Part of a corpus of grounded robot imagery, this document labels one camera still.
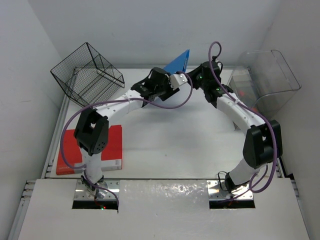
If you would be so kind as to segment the blue folder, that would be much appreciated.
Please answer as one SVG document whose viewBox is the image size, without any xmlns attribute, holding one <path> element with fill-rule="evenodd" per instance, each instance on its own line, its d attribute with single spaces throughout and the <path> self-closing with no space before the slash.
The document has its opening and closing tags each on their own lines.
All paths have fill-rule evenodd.
<svg viewBox="0 0 320 240">
<path fill-rule="evenodd" d="M 193 84 L 191 83 L 190 78 L 184 72 L 188 66 L 189 56 L 190 56 L 190 50 L 187 49 L 183 53 L 181 53 L 178 57 L 176 57 L 174 60 L 172 60 L 168 65 L 166 65 L 164 67 L 163 70 L 165 70 L 169 74 L 168 83 L 166 83 L 164 85 L 164 87 L 163 87 L 164 93 L 159 95 L 158 98 L 160 98 L 164 102 L 167 99 L 169 99 L 170 97 L 172 97 L 174 94 L 176 94 L 177 92 L 180 91 L 181 86 L 175 90 L 173 90 L 171 87 L 170 76 L 173 74 L 184 74 L 186 76 L 188 82 L 183 85 L 186 85 L 186 84 L 190 85 L 190 91 L 189 91 L 188 97 L 186 98 L 186 100 L 184 102 L 180 103 L 178 106 L 172 106 L 172 107 L 162 106 L 161 108 L 165 108 L 165 109 L 179 108 L 179 107 L 183 106 L 190 99 L 191 94 L 193 92 L 193 89 L 192 89 Z"/>
</svg>

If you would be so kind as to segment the clear grey drawer organizer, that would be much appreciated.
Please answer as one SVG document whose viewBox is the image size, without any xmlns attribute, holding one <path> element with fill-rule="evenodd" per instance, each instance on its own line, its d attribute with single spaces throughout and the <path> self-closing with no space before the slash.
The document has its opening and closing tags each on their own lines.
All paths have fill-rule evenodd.
<svg viewBox="0 0 320 240">
<path fill-rule="evenodd" d="M 269 120 L 301 89 L 283 54 L 276 49 L 243 52 L 228 85 L 234 76 L 244 76 L 253 83 L 257 92 L 254 107 Z"/>
</svg>

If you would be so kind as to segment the black wire mesh basket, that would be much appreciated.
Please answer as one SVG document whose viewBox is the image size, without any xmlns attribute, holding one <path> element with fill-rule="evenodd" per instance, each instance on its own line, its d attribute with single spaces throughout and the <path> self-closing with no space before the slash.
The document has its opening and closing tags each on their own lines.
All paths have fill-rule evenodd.
<svg viewBox="0 0 320 240">
<path fill-rule="evenodd" d="M 123 74 L 85 42 L 50 73 L 65 95 L 81 107 L 109 100 L 125 87 Z"/>
</svg>

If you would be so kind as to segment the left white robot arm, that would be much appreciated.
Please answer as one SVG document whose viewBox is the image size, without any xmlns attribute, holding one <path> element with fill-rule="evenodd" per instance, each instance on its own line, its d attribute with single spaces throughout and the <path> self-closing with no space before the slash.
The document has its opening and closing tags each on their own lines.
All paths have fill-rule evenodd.
<svg viewBox="0 0 320 240">
<path fill-rule="evenodd" d="M 101 106 L 89 107 L 80 114 L 74 137 L 85 164 L 83 178 L 89 185 L 95 185 L 103 178 L 101 158 L 102 151 L 108 144 L 110 126 L 156 98 L 165 101 L 187 82 L 188 79 L 181 73 L 170 74 L 164 69 L 154 67 L 147 77 L 132 85 L 116 100 Z"/>
</svg>

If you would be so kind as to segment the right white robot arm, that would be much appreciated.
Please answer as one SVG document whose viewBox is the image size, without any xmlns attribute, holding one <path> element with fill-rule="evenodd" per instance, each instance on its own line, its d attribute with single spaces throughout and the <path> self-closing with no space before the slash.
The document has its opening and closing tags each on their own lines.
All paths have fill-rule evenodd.
<svg viewBox="0 0 320 240">
<path fill-rule="evenodd" d="M 245 136 L 242 160 L 225 176 L 224 186 L 231 193 L 252 183 L 252 177 L 269 163 L 276 164 L 283 154 L 281 126 L 247 107 L 234 91 L 221 83 L 218 63 L 206 61 L 187 73 L 192 87 L 202 89 L 208 103 L 227 115 Z"/>
</svg>

